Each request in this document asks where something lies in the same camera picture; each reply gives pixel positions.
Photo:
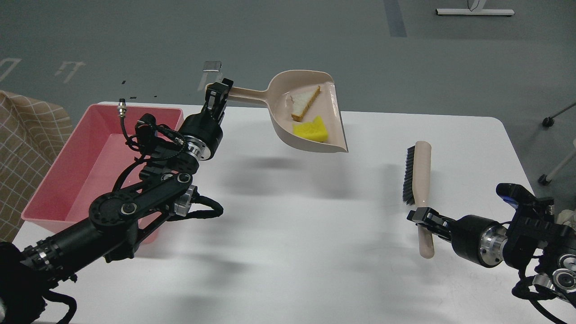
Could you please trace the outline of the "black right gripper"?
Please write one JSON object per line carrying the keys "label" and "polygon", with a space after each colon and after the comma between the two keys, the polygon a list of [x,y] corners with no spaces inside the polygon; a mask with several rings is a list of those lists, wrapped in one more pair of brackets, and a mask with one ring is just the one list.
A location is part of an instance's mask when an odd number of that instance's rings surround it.
{"label": "black right gripper", "polygon": [[450,242],[455,254],[467,261],[487,268],[502,262],[502,224],[495,220],[474,215],[454,220],[430,207],[410,211],[407,220]]}

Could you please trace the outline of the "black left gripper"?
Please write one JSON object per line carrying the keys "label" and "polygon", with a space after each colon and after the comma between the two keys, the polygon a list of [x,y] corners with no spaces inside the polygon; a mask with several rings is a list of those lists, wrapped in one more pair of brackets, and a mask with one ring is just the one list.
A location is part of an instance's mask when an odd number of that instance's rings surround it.
{"label": "black left gripper", "polygon": [[186,117],[178,130],[184,136],[187,153],[198,161],[210,160],[221,143],[221,123],[233,84],[228,78],[209,84],[200,112]]}

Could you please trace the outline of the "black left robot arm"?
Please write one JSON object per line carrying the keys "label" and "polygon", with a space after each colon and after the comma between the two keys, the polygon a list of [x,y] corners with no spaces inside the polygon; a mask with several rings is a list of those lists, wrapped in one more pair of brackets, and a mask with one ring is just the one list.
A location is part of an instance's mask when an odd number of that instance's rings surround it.
{"label": "black left robot arm", "polygon": [[59,322],[70,323],[77,302],[54,291],[59,282],[76,282],[78,271],[101,257],[108,263],[134,258],[140,244],[166,222],[214,219],[224,213],[220,203],[198,193],[193,175],[199,162],[212,158],[220,145],[232,88],[227,78],[207,86],[202,109],[186,117],[178,130],[157,124],[146,113],[132,136],[124,123],[126,101],[119,99],[126,145],[140,156],[118,176],[111,192],[89,205],[86,219],[22,252],[2,242],[3,324],[33,323],[45,311],[46,301],[66,304],[68,311]]}

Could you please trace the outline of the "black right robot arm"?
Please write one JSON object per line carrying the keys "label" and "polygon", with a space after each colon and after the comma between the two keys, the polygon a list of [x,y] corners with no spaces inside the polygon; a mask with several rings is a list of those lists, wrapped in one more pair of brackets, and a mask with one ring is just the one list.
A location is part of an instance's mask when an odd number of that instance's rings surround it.
{"label": "black right robot arm", "polygon": [[514,183],[500,183],[495,191],[514,208],[510,221],[476,215],[454,220],[430,207],[410,211],[407,219],[449,242],[465,260],[487,268],[506,263],[516,269],[519,280],[512,295],[560,324],[540,302],[560,299],[575,305],[575,230],[555,221],[552,198],[537,198]]}

